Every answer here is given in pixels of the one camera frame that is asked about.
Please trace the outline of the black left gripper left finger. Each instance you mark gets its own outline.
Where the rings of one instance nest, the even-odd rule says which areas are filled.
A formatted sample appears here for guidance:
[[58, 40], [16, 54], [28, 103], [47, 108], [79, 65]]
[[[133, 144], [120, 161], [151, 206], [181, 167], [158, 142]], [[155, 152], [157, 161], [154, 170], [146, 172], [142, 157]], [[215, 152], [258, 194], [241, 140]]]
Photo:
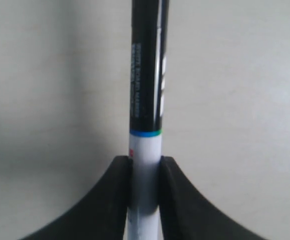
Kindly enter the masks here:
[[121, 240], [130, 197], [132, 161], [116, 156], [95, 186], [70, 210], [27, 240]]

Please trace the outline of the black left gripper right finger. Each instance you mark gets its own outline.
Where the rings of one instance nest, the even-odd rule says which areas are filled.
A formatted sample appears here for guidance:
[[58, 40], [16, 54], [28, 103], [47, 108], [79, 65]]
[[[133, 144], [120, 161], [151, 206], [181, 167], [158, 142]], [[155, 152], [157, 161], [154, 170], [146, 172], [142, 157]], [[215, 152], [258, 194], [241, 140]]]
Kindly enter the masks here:
[[160, 161], [159, 208], [166, 240], [261, 239], [208, 201], [170, 156]]

